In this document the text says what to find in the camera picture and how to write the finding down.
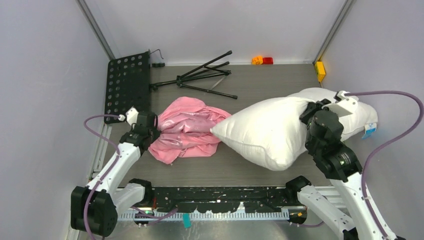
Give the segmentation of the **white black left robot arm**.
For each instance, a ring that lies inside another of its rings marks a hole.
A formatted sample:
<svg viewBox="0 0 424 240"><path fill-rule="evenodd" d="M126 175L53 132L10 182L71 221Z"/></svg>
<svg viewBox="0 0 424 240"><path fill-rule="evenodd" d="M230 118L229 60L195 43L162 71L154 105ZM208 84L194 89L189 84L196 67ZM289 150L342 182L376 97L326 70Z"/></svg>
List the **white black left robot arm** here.
<svg viewBox="0 0 424 240"><path fill-rule="evenodd" d="M100 136L115 152L97 176L85 186L76 186L70 196L70 225L86 232L92 240L110 236L122 213L136 204L148 207L154 199L152 184L147 180L134 178L123 189L118 188L134 163L160 136L158 116L132 107L116 118L127 122L130 130L118 144Z"/></svg>

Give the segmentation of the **pink pillowcase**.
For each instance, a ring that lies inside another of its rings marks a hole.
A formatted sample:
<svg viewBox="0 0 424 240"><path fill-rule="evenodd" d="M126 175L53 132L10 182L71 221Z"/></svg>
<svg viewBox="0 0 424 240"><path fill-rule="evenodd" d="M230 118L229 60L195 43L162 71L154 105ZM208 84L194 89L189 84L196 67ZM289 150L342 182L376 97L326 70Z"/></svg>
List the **pink pillowcase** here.
<svg viewBox="0 0 424 240"><path fill-rule="evenodd" d="M160 136L148 151L158 161L171 165L177 158L211 157L221 142L211 128L231 116L193 97L179 97L158 116Z"/></svg>

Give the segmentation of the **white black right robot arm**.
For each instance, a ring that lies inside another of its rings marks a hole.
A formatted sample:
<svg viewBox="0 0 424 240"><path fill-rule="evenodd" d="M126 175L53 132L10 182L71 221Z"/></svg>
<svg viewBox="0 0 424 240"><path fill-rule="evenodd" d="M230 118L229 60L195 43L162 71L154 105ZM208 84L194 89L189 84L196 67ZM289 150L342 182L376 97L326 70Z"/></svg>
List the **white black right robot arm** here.
<svg viewBox="0 0 424 240"><path fill-rule="evenodd" d="M317 168L330 180L349 214L326 199L304 176L285 184L285 198L291 205L300 203L312 210L340 240L399 240L374 206L362 185L363 168L354 151L342 141L343 125L338 110L352 113L354 99L332 103L328 99L310 102L299 116L306 125L305 148Z"/></svg>

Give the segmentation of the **white pillow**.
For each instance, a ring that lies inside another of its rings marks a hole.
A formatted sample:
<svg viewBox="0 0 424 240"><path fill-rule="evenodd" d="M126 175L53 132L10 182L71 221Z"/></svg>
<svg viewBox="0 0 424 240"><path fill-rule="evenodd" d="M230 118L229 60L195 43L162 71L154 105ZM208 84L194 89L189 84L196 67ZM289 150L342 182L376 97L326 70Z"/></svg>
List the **white pillow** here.
<svg viewBox="0 0 424 240"><path fill-rule="evenodd" d="M217 123L210 132L246 160L284 171L306 152L306 125L299 120L308 103L335 102L336 92L312 87L246 107Z"/></svg>

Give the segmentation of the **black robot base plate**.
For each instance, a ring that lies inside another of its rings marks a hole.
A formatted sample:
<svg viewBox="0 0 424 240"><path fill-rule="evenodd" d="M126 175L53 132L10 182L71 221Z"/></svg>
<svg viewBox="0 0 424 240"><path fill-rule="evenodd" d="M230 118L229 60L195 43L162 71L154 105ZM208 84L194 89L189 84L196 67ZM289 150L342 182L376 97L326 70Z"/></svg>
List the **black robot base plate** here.
<svg viewBox="0 0 424 240"><path fill-rule="evenodd" d="M244 208L246 213L277 213L282 208L303 208L283 187L226 186L226 187L154 187L150 202L142 207L165 213L234 213Z"/></svg>

